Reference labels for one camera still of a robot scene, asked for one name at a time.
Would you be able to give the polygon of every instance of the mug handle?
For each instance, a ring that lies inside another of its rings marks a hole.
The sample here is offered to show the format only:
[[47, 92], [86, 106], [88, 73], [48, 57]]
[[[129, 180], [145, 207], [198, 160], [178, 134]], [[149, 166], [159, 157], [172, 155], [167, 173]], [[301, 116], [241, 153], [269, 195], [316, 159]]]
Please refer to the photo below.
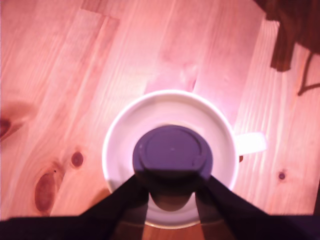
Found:
[[262, 132], [249, 132], [235, 136], [239, 156], [262, 152], [267, 149], [266, 136]]

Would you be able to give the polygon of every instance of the black object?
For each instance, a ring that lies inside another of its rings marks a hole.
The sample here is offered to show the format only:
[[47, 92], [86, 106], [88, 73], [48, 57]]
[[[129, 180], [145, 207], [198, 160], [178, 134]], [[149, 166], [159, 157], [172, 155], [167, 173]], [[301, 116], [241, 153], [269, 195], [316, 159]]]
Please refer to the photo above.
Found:
[[[180, 126], [157, 128], [136, 145], [133, 154], [136, 174], [110, 196], [80, 216], [22, 217], [1, 221], [0, 239], [110, 239], [120, 220], [143, 226], [150, 190], [167, 195], [194, 191], [201, 223], [208, 222], [207, 210], [215, 206], [238, 240], [320, 239], [320, 217], [269, 216], [208, 174], [212, 167], [212, 153], [208, 147], [206, 141], [190, 129]], [[148, 178], [155, 183], [155, 188], [147, 184]], [[192, 187], [185, 186], [176, 193], [173, 189], [177, 188], [170, 183], [175, 186], [182, 180], [189, 181]], [[143, 228], [132, 238], [141, 239], [142, 234]]]

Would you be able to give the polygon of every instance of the coffee mug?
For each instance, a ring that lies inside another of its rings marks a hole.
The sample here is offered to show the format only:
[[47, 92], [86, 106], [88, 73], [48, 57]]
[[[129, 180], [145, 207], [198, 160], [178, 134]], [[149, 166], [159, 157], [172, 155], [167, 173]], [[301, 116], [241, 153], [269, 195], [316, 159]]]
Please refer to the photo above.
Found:
[[[183, 90], [154, 91], [125, 107], [108, 129], [102, 149], [102, 170], [111, 192], [135, 173], [133, 150], [137, 141], [145, 133], [165, 125], [183, 126], [200, 134], [212, 151], [211, 174], [230, 190], [236, 183], [239, 156], [267, 148], [261, 132], [235, 135], [226, 117], [203, 97]], [[150, 197], [145, 223], [162, 229], [198, 224], [194, 193], [175, 211], [159, 208]]]

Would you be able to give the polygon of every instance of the pine wood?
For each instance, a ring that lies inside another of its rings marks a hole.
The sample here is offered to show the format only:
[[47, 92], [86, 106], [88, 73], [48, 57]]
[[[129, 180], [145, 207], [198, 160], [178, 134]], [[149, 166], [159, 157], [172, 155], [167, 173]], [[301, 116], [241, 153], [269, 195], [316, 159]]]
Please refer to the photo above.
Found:
[[[271, 68], [280, 24], [257, 2], [2, 0], [1, 132], [4, 120], [11, 126], [1, 137], [1, 219], [77, 215], [107, 196], [108, 127], [132, 100], [161, 88], [207, 98], [238, 134], [266, 134], [268, 150], [243, 157], [235, 193], [270, 214], [312, 214], [320, 88], [297, 94], [311, 51], [296, 43], [290, 70]], [[318, 83], [315, 51], [306, 85]], [[144, 230], [146, 240], [203, 237], [199, 225]]]

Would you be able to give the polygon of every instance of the dark lid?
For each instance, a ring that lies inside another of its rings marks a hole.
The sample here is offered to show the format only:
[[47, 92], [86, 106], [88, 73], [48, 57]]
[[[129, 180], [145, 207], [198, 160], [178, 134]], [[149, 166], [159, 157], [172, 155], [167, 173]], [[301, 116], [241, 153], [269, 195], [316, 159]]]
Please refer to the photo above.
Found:
[[165, 125], [143, 135], [133, 151], [133, 168], [147, 188], [160, 192], [193, 192], [211, 175], [208, 143], [193, 130]]

